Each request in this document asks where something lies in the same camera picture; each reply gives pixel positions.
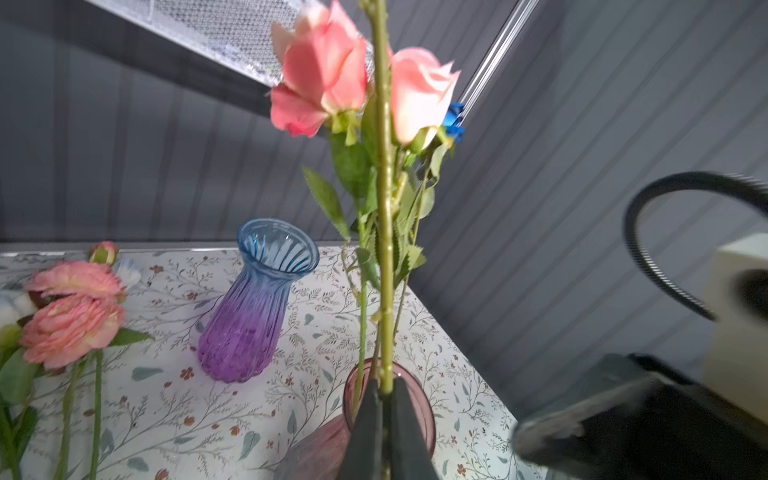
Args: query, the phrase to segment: tabletop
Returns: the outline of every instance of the tabletop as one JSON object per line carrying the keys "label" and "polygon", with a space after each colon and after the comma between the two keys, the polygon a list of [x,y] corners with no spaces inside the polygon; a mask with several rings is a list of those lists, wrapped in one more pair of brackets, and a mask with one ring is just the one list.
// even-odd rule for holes
{"label": "tabletop", "polygon": [[[359,309],[340,251],[321,247],[317,270],[293,284],[272,363],[251,380],[229,385],[208,378],[194,351],[240,272],[237,250],[121,252],[142,269],[142,281],[124,304],[127,326],[154,340],[106,350],[99,479],[272,478],[291,445],[340,415],[359,342]],[[24,283],[62,258],[77,257],[2,257],[0,285]],[[395,358],[429,397],[440,476],[544,478],[544,469],[511,451],[514,417],[410,290],[401,322]],[[372,352],[375,329],[369,332]],[[33,405],[41,419],[22,462],[25,479],[51,477],[67,384],[67,373],[35,383]],[[72,417],[69,478],[76,480],[90,466],[92,392],[93,372],[86,370]]]}

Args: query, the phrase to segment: black hole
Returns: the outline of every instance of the black hole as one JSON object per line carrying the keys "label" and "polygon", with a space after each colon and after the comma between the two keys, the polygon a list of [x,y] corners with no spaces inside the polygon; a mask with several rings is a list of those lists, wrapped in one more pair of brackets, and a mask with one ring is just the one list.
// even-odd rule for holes
{"label": "black hole", "polygon": [[751,270],[736,282],[736,292],[746,308],[768,322],[768,270]]}

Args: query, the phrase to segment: vase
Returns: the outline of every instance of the vase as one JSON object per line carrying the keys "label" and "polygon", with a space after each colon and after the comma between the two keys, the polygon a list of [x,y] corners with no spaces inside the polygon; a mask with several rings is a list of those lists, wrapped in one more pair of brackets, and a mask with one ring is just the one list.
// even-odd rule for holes
{"label": "vase", "polygon": [[[363,392],[368,382],[370,369],[371,359],[367,359],[363,369]],[[394,369],[395,375],[406,381],[411,403],[424,435],[424,442],[429,450],[429,455],[432,456],[435,453],[436,435],[435,416],[432,414],[429,399],[427,399],[427,395],[419,382],[408,370],[397,363],[395,363]],[[344,385],[342,414],[322,425],[301,442],[296,443],[278,465],[274,480],[334,480],[336,478],[354,425],[352,404],[354,403],[356,380],[357,366],[349,373]]]}
{"label": "vase", "polygon": [[249,220],[237,231],[243,270],[221,300],[197,346],[205,373],[245,382],[271,362],[293,282],[317,268],[309,236],[273,218]]}

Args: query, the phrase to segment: flower bouquet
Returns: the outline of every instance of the flower bouquet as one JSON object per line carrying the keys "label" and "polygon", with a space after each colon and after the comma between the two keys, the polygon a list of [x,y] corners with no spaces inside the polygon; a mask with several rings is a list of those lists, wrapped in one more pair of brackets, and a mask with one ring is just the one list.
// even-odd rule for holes
{"label": "flower bouquet", "polygon": [[38,421],[30,406],[35,377],[70,372],[62,402],[61,450],[53,479],[67,478],[74,391],[94,362],[93,455],[96,478],[101,434],[103,349],[150,339],[123,327],[121,305],[141,279],[129,259],[118,259],[112,242],[99,243],[89,260],[60,263],[35,274],[25,290],[0,290],[0,471],[21,480],[21,460]]}
{"label": "flower bouquet", "polygon": [[[393,54],[385,3],[360,0],[372,24],[373,82],[366,70],[367,42],[337,0],[330,8],[308,5],[294,32],[272,27],[275,55],[283,65],[283,82],[272,90],[272,122],[293,136],[312,137],[325,126],[334,171],[354,199],[356,220],[348,227],[332,184],[304,167],[316,202],[347,242],[345,247],[350,230],[359,236],[354,254],[348,248],[342,254],[360,307],[355,413],[364,383],[369,316],[378,328],[370,371],[379,380],[381,399],[387,402],[392,395],[394,338],[405,288],[410,273],[426,261],[416,244],[419,222],[434,206],[442,162],[463,133],[462,106],[451,103],[459,73],[423,48]],[[353,281],[358,272],[359,287]],[[403,294],[395,318],[399,284]],[[381,299],[372,315],[367,311],[371,289]]]}

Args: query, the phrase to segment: paneled wall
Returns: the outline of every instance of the paneled wall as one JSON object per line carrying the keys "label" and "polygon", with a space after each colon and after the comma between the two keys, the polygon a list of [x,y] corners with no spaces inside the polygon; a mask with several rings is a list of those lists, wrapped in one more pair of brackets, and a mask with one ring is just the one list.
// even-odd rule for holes
{"label": "paneled wall", "polygon": [[[513,6],[392,0],[391,43],[455,59],[458,97]],[[0,2],[0,240],[229,240],[251,217],[336,239],[300,170],[332,176],[326,141],[276,131],[265,94],[84,0]]]}
{"label": "paneled wall", "polygon": [[[768,2],[550,0],[467,122],[420,243],[414,290],[516,415],[605,353],[698,375],[713,324],[635,268],[622,213],[684,170],[768,179]],[[701,294],[713,249],[765,230],[707,194],[655,201],[641,229]]]}

